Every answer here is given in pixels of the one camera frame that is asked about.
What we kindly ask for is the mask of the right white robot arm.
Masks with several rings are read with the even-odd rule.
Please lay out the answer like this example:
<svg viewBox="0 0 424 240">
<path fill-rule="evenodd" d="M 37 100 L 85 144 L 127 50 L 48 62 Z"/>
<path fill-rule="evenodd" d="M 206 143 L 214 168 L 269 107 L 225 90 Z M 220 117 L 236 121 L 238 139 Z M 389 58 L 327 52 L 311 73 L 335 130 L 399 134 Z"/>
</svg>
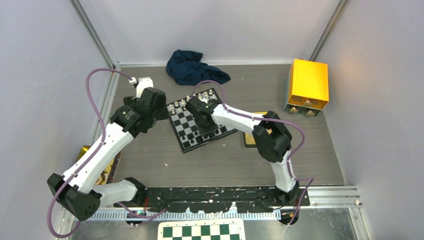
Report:
<svg viewBox="0 0 424 240">
<path fill-rule="evenodd" d="M 259 155 L 270 162 L 279 202 L 288 206 L 297 199 L 299 182 L 290 163 L 293 137 L 275 112 L 260 115 L 230 107 L 217 99 L 204 101 L 195 96 L 185 107 L 202 136 L 210 135 L 219 126 L 251 135 Z"/>
</svg>

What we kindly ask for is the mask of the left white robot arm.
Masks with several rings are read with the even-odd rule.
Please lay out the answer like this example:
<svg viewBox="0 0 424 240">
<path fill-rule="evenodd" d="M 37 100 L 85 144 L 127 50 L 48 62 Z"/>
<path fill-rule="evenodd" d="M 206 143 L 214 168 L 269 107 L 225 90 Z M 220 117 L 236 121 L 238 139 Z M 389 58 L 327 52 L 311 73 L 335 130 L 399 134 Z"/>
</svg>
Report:
<svg viewBox="0 0 424 240">
<path fill-rule="evenodd" d="M 140 133 L 147 133 L 156 121 L 167 118 L 166 94 L 154 87 L 145 88 L 139 97 L 128 96 L 111 116 L 105 134 L 96 147 L 62 175 L 53 173 L 47 184 L 57 202 L 78 220 L 89 219 L 99 208 L 117 203 L 138 207 L 145 203 L 146 187 L 133 177 L 115 183 L 96 185 L 102 171 L 126 145 Z"/>
</svg>

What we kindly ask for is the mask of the orange drawer box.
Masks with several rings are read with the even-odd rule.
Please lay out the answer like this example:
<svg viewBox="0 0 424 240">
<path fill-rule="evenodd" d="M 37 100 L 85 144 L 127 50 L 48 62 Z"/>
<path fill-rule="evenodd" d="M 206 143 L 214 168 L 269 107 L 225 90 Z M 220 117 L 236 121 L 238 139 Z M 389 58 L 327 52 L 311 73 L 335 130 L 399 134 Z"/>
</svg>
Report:
<svg viewBox="0 0 424 240">
<path fill-rule="evenodd" d="M 317 117 L 330 100 L 328 65 L 295 58 L 285 81 L 287 113 Z"/>
</svg>

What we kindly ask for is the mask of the black white chess board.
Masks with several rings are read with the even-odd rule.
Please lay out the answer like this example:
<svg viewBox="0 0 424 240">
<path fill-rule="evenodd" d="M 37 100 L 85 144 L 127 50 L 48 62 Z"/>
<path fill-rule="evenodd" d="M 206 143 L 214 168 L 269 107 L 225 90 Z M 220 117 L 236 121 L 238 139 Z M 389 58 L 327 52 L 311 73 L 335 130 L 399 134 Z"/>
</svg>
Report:
<svg viewBox="0 0 424 240">
<path fill-rule="evenodd" d="M 186 109 L 186 103 L 188 100 L 189 97 L 186 96 L 184 98 L 174 100 L 167 105 L 168 119 L 184 154 L 200 148 L 209 142 L 232 135 L 238 131 L 235 128 L 219 125 L 214 132 L 205 136 L 200 135 L 193 116 Z"/>
</svg>

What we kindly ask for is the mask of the gold tin with black pieces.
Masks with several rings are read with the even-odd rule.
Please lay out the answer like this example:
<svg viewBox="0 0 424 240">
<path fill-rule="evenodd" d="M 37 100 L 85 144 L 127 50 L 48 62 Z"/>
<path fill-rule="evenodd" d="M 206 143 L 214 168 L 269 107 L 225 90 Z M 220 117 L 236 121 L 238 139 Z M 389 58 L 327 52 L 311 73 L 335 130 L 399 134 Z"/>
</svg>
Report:
<svg viewBox="0 0 424 240">
<path fill-rule="evenodd" d="M 261 116 L 265 115 L 267 112 L 254 112 L 255 114 L 259 114 Z M 272 132 L 271 129 L 267 129 L 268 134 Z M 243 133 L 243 139 L 244 139 L 244 148 L 245 149 L 256 149 L 257 145 L 255 142 L 255 139 L 252 135 L 249 135 L 247 133 Z"/>
</svg>

